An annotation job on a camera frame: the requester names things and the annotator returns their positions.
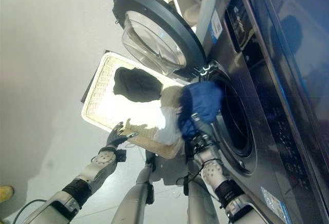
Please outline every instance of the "wicker basket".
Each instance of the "wicker basket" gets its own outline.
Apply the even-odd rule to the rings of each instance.
[[[139,135],[135,138],[131,138],[129,142],[164,158],[175,157],[182,146],[182,138],[179,138],[177,142],[172,145],[161,144],[152,139],[154,131],[157,129],[157,126],[154,124],[158,122],[156,114],[159,113],[161,107],[160,100],[149,103],[134,103],[124,96],[114,95],[114,75],[119,67],[128,69],[139,68],[150,73],[163,84],[163,90],[175,90],[175,88],[182,87],[182,84],[137,62],[131,61],[119,54],[109,52],[103,56],[97,69],[81,112],[82,118],[90,124],[98,126],[108,132],[110,132],[118,122],[123,121],[125,123],[124,132],[126,134],[139,132]],[[173,98],[172,102],[175,102],[179,93],[167,91],[167,95],[169,97],[167,102],[168,100],[171,101],[170,98]],[[135,120],[137,123],[131,125],[130,119],[132,121]]]

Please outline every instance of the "washing machine door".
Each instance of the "washing machine door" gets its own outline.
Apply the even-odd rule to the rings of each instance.
[[[163,0],[114,0],[113,14],[124,29],[122,42],[143,65],[188,80],[206,56],[184,19]]]

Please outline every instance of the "label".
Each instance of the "label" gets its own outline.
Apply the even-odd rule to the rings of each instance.
[[[218,37],[220,37],[220,34],[222,32],[222,24],[220,22],[220,18],[218,17],[218,13],[216,10],[212,13],[211,21],[209,24],[209,31],[211,35],[211,40],[213,44],[215,44],[218,40]]]
[[[276,197],[270,194],[261,186],[261,190],[266,205],[286,224],[291,224],[291,220],[284,202],[280,202]]]

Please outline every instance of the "tile floor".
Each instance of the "tile floor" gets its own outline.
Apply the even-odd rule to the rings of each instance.
[[[1,0],[0,184],[15,187],[14,197],[0,205],[5,223],[25,203],[62,189],[106,141],[105,131],[81,118],[79,100],[106,49],[129,56],[112,5],[112,0]],[[127,162],[72,223],[110,223],[143,164],[144,151],[127,148]],[[186,223],[182,187],[163,180],[154,187],[156,201],[147,206],[144,223]],[[17,223],[38,205],[28,207]]]

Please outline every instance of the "blue cloth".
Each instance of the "blue cloth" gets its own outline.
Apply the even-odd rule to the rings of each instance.
[[[222,99],[222,90],[211,81],[190,84],[183,88],[179,99],[181,113],[178,116],[178,127],[185,140],[192,139],[197,133],[191,115],[197,113],[205,123],[213,122],[222,107]]]

